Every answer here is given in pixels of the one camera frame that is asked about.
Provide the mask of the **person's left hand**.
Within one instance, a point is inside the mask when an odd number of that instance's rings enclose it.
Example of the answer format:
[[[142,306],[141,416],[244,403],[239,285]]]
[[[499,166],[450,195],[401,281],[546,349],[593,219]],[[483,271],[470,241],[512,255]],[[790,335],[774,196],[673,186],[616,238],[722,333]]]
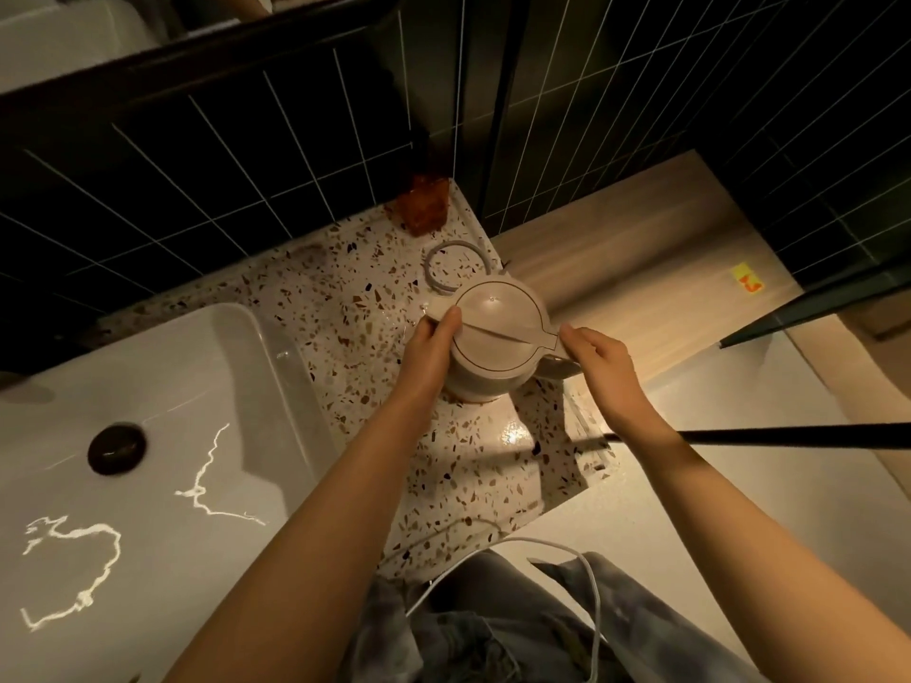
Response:
[[[409,412],[430,417],[442,392],[452,343],[432,343],[426,316],[416,322],[404,347],[390,400]]]

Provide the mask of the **person's right hand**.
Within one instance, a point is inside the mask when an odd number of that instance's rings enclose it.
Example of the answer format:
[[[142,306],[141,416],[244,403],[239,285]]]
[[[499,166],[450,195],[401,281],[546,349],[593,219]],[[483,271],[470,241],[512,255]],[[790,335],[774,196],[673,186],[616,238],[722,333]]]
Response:
[[[613,433],[627,434],[655,414],[624,343],[607,336],[606,356],[571,357],[582,367],[587,389]]]

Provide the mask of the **white electric kettle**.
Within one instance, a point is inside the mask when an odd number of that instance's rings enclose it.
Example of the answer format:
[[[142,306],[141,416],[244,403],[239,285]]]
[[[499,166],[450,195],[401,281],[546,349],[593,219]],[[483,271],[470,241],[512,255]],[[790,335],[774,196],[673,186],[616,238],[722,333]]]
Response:
[[[531,378],[563,380],[582,372],[567,352],[542,299],[508,274],[475,277],[450,296],[434,296],[425,313],[440,321],[456,307],[461,327],[444,383],[452,398],[485,403]]]

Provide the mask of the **person's left forearm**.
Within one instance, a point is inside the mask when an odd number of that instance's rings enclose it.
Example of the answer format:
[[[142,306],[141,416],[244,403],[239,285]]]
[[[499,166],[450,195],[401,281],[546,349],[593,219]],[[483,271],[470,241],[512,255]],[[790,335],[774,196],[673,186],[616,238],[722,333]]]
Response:
[[[436,398],[393,391],[163,683],[335,680]]]

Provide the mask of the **person's right forearm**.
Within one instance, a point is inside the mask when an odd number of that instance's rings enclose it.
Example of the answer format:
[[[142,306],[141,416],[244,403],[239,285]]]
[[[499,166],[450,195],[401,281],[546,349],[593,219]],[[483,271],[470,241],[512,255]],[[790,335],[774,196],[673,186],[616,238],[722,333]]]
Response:
[[[772,683],[911,683],[911,637],[647,402],[601,408],[647,475],[753,663]]]

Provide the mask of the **light wooden bench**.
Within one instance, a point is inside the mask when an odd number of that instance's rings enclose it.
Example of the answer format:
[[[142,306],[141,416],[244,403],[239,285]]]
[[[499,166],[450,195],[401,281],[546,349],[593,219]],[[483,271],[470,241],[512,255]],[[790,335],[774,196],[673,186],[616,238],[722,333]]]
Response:
[[[695,150],[496,235],[557,324],[623,342],[642,381],[803,295]],[[731,268],[765,284],[751,295]]]

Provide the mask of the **orange glass cup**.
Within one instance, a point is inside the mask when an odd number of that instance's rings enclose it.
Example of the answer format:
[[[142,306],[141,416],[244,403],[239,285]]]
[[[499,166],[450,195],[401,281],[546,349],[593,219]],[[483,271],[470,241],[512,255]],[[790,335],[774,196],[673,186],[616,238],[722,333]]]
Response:
[[[396,197],[404,229],[419,238],[440,230],[446,223],[449,208],[450,180],[426,173],[412,175],[409,188]]]

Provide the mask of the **black framed glass door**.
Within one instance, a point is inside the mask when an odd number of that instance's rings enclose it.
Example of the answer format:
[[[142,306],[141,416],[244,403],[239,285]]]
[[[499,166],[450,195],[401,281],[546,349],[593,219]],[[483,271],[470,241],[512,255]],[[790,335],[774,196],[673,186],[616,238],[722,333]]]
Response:
[[[909,287],[911,256],[906,256],[805,293],[721,339],[719,345],[725,349],[750,342]]]

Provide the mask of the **black metal rod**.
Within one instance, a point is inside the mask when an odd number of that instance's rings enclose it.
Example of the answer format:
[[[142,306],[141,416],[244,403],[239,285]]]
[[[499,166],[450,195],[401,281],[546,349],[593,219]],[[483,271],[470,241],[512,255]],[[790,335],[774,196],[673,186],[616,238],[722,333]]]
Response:
[[[714,429],[679,435],[691,445],[911,451],[911,423]]]

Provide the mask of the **white ceramic sink basin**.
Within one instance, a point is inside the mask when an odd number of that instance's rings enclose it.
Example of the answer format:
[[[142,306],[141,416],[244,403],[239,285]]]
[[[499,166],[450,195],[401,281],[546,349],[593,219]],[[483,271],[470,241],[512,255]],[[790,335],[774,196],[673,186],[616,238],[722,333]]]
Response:
[[[90,469],[111,424],[136,469]],[[293,341],[196,310],[0,390],[0,683],[159,683],[339,456]]]

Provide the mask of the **person's grey jeans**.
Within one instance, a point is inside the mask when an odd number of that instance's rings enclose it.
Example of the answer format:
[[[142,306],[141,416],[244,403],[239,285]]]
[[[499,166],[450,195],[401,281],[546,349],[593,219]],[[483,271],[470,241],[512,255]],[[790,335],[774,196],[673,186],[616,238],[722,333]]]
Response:
[[[600,626],[487,549],[420,606],[377,575],[337,683],[770,683],[601,554],[529,563],[591,618],[597,586]]]

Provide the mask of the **black sink drain stopper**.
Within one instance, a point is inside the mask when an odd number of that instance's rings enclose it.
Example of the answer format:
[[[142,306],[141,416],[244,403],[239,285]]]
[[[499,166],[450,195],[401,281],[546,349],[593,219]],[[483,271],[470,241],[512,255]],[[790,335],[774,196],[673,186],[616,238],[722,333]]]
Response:
[[[92,439],[86,460],[98,475],[120,475],[141,464],[148,446],[147,436],[139,424],[111,424]]]

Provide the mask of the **black framed mirror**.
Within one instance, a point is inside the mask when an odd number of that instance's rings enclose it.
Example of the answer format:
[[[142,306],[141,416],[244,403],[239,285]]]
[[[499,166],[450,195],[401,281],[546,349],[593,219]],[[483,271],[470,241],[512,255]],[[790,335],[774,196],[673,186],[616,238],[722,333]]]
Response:
[[[0,119],[100,112],[359,33],[401,0],[0,0]]]

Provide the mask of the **black vertical metal frame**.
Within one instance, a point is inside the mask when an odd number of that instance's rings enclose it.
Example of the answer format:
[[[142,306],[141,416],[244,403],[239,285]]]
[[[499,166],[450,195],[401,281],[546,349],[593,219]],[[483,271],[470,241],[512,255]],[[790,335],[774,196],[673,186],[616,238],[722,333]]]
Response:
[[[484,144],[481,180],[474,213],[479,221],[485,217],[487,198],[500,142],[502,139],[507,109],[513,90],[518,60],[529,19],[532,0],[510,0],[507,32],[495,93],[491,124]]]

